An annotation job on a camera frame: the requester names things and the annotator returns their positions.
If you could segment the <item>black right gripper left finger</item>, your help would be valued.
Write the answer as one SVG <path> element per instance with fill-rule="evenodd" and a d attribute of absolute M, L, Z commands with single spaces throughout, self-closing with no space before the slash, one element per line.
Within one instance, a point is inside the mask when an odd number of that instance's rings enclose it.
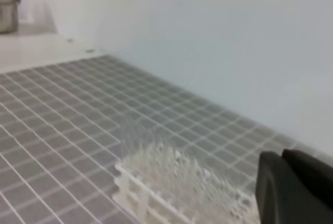
<path fill-rule="evenodd" d="M 290 175 L 292 171 L 278 154 L 260 154 L 255 198 L 261 223 L 286 223 L 287 185 Z"/>

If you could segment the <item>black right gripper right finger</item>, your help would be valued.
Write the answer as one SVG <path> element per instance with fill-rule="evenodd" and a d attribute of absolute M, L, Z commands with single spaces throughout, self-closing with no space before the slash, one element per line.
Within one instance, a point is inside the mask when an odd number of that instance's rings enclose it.
<path fill-rule="evenodd" d="M 332 223 L 332 167 L 299 150 L 284 150 L 282 223 Z"/>

